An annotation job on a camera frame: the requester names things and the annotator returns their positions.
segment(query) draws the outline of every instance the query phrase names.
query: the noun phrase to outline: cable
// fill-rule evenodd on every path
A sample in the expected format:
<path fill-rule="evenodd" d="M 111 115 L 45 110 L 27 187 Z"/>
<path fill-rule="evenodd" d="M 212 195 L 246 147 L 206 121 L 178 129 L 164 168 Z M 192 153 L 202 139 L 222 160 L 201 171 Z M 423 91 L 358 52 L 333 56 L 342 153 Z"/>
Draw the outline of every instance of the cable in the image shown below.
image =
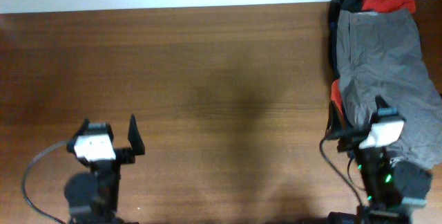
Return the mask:
<path fill-rule="evenodd" d="M 348 161 L 348 165 L 347 165 L 347 176 L 348 176 L 348 178 L 350 179 L 350 182 L 352 182 L 353 186 L 355 186 L 355 187 L 356 187 L 357 189 L 359 189 L 359 190 L 365 191 L 365 188 L 356 185 L 356 183 L 354 183 L 354 181 L 353 181 L 353 179 L 352 179 L 352 176 L 350 176 L 350 165 L 352 165 L 353 159 L 354 159 L 354 158 L 350 158 L 350 160 Z"/>
<path fill-rule="evenodd" d="M 362 203 L 362 199 L 361 199 L 361 197 L 359 196 L 359 194 L 358 194 L 358 192 L 356 191 L 356 189 L 353 187 L 353 185 L 352 185 L 352 183 L 350 182 L 350 181 L 348 181 L 348 179 L 339 171 L 339 169 L 338 168 L 336 168 L 334 165 L 333 165 L 333 163 L 329 160 L 329 158 L 325 155 L 325 153 L 324 153 L 324 149 L 323 149 L 323 145 L 324 145 L 324 142 L 325 142 L 325 140 L 326 140 L 326 138 L 327 138 L 327 136 L 325 136 L 320 142 L 319 142 L 319 151 L 320 151 L 320 154 L 323 156 L 323 158 L 324 158 L 324 160 L 325 160 L 325 162 L 327 162 L 329 165 L 330 165 L 330 167 L 345 181 L 345 183 L 347 183 L 347 185 L 348 185 L 348 187 L 350 187 L 351 189 L 352 189 L 352 191 L 353 191 L 353 193 L 354 193 L 354 195 L 357 197 L 357 199 L 358 199 L 358 202 L 359 202 L 359 205 L 363 205 L 363 203 Z"/>
<path fill-rule="evenodd" d="M 56 144 L 53 144 L 51 146 L 49 146 L 48 148 L 46 148 L 45 150 L 43 150 L 42 152 L 40 152 L 38 155 L 36 155 L 34 157 L 34 159 L 32 159 L 32 161 L 28 164 L 28 166 L 26 167 L 26 170 L 23 174 L 23 178 L 21 179 L 21 193 L 23 194 L 23 198 L 25 199 L 26 203 L 33 208 L 37 213 L 41 214 L 42 216 L 45 216 L 46 218 L 49 218 L 57 223 L 60 224 L 66 224 L 65 222 L 63 222 L 62 220 L 58 219 L 57 217 L 51 216 L 50 214 L 47 214 L 45 212 L 43 212 L 41 209 L 39 209 L 37 206 L 34 205 L 34 203 L 32 203 L 32 201 L 30 201 L 28 194 L 26 193 L 26 178 L 28 177 L 29 171 L 32 169 L 32 167 L 35 165 L 35 163 L 40 160 L 41 158 L 43 158 L 46 154 L 50 153 L 51 151 L 62 147 L 64 145 L 66 145 L 69 142 L 69 140 L 64 140 L 64 141 L 60 141 Z"/>

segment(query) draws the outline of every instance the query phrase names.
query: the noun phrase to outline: red fabric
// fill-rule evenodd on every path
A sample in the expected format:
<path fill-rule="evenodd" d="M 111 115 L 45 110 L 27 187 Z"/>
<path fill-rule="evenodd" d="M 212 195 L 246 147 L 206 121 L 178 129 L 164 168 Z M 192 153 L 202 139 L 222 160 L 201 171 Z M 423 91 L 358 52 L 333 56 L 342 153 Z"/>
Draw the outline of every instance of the red fabric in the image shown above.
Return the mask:
<path fill-rule="evenodd" d="M 374 10 L 380 13 L 389 13 L 407 8 L 410 13 L 416 12 L 414 0 L 362 0 L 362 11 Z"/>
<path fill-rule="evenodd" d="M 338 107 L 340 114 L 343 114 L 343 99 L 340 97 L 340 92 L 339 92 L 339 88 L 338 88 L 338 83 L 339 83 L 339 79 L 337 79 L 336 81 L 334 81 L 331 84 L 331 95 L 330 95 L 330 99 L 332 100 L 332 102 L 334 102 L 334 104 Z"/>

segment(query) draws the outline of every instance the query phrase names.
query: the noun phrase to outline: gray cloth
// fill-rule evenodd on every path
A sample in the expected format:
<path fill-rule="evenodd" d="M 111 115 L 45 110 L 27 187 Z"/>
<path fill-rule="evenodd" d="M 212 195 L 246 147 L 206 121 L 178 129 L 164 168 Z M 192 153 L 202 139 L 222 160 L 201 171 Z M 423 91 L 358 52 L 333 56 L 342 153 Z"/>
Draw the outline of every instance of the gray cloth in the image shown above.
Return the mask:
<path fill-rule="evenodd" d="M 408 12 L 341 10 L 336 41 L 339 91 L 353 126 L 367 124 L 381 95 L 406 122 L 387 147 L 425 169 L 442 161 L 442 99 L 422 60 L 419 31 Z"/>

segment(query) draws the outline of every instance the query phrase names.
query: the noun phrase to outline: black cloth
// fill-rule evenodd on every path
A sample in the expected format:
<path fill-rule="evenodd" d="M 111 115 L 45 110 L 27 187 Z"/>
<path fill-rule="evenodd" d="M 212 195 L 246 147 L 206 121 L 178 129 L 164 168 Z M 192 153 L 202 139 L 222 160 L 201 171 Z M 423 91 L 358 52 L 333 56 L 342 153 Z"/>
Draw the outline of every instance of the black cloth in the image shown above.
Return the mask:
<path fill-rule="evenodd" d="M 340 75 L 337 68 L 336 59 L 336 35 L 338 32 L 339 12 L 347 10 L 351 13 L 360 12 L 362 10 L 362 0 L 332 0 L 329 7 L 329 63 L 333 69 L 333 80 L 339 79 Z"/>

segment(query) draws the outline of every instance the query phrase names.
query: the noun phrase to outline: wooden table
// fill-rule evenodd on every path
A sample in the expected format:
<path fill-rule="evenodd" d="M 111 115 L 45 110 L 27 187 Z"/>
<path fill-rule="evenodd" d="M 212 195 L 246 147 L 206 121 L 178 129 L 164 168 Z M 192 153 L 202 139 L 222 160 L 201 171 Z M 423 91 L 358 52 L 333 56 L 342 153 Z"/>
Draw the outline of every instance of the wooden table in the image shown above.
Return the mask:
<path fill-rule="evenodd" d="M 419 0 L 430 77 L 442 91 L 442 3 Z M 26 164 L 85 117 L 115 146 L 131 113 L 146 155 L 122 168 L 119 216 L 141 223 L 263 223 L 356 211 L 321 158 L 331 71 L 327 3 L 0 15 L 0 216 L 49 223 L 19 188 Z M 326 152 L 345 170 L 347 158 Z M 31 172 L 36 205 L 68 218 L 65 149 Z M 435 167 L 417 223 L 442 219 Z M 352 167 L 357 177 L 357 169 Z"/>

